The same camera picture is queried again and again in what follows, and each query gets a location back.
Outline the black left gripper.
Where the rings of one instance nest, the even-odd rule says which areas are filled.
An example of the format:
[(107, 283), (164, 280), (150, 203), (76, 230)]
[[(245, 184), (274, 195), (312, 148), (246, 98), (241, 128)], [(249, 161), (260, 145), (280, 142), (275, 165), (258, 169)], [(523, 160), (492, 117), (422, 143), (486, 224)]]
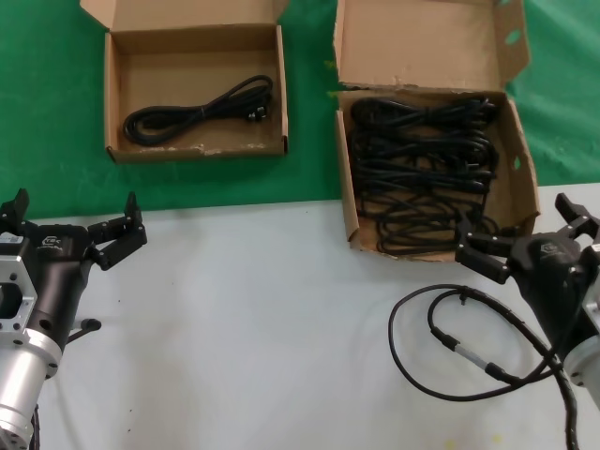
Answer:
[(123, 216), (89, 226), (36, 225), (24, 222), (29, 194), (20, 188), (1, 205), (1, 233), (22, 233), (36, 252), (37, 300), (27, 323), (59, 346), (65, 346), (93, 262), (108, 271), (147, 244), (136, 194), (127, 196)]

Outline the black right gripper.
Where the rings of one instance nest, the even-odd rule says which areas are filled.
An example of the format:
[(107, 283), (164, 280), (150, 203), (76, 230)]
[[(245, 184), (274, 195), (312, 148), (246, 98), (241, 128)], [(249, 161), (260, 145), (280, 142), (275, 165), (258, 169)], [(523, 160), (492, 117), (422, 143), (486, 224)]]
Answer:
[[(575, 241), (583, 234), (595, 241), (595, 217), (564, 193), (557, 195), (555, 208), (565, 221), (558, 232), (517, 240), (474, 232), (469, 219), (462, 217), (455, 230), (455, 261), (498, 284), (512, 274), (552, 348), (565, 357), (596, 335), (581, 311), (584, 296), (596, 280), (596, 252), (591, 247), (581, 249)], [(508, 264), (498, 257), (508, 258)]]

